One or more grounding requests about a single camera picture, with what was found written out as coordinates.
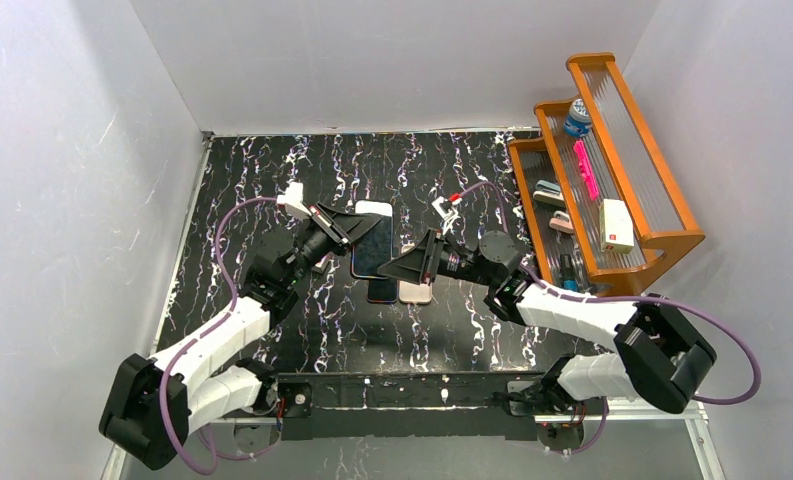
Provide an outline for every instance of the white box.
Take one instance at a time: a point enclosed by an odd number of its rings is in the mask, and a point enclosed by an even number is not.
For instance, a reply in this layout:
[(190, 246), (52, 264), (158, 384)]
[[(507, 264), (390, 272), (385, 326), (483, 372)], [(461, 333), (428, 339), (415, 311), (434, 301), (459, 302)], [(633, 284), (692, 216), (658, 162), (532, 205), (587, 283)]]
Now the white box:
[(602, 200), (599, 244), (603, 252), (629, 253), (634, 248), (634, 224), (626, 202), (611, 198)]

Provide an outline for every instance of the smartphone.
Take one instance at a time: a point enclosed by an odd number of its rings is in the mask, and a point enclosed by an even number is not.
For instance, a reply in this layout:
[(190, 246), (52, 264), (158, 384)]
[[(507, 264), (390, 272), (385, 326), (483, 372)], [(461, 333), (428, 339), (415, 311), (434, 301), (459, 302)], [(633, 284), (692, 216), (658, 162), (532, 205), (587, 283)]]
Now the smartphone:
[[(402, 253), (414, 248), (413, 244), (402, 247)], [(431, 303), (431, 285), (414, 285), (413, 283), (399, 280), (399, 301), (417, 305), (428, 305)]]
[(383, 218), (352, 247), (350, 272), (355, 278), (386, 280), (377, 270), (393, 258), (393, 205), (359, 200), (355, 213), (375, 213)]
[(399, 281), (395, 278), (367, 281), (367, 302), (392, 305), (399, 295)]

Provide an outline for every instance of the pink object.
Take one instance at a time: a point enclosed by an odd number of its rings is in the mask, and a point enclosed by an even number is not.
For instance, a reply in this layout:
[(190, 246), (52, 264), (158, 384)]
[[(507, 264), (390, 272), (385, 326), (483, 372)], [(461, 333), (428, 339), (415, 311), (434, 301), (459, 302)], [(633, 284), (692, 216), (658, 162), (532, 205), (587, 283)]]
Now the pink object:
[(596, 177), (593, 176), (593, 168), (590, 166), (590, 159), (587, 157), (587, 149), (584, 148), (584, 142), (576, 140), (573, 145), (573, 151), (579, 157), (579, 171), (582, 174), (582, 180), (587, 185), (587, 193), (590, 194), (591, 200), (596, 200), (599, 197), (599, 185), (596, 183)]

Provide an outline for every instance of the gray wall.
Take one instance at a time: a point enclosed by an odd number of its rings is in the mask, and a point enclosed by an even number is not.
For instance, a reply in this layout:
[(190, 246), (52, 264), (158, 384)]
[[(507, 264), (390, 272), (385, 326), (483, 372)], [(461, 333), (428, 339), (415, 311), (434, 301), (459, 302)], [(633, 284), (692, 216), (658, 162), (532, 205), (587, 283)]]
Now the gray wall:
[(132, 3), (199, 127), (250, 134), (536, 125), (567, 57), (625, 64), (658, 0)]
[(0, 479), (92, 479), (148, 352), (200, 134), (126, 0), (0, 2)]
[[(793, 478), (793, 1), (665, 0), (625, 76), (708, 234), (658, 286), (718, 314), (764, 369), (755, 399), (710, 409), (723, 468)], [(715, 340), (702, 391), (740, 393), (746, 361)]]

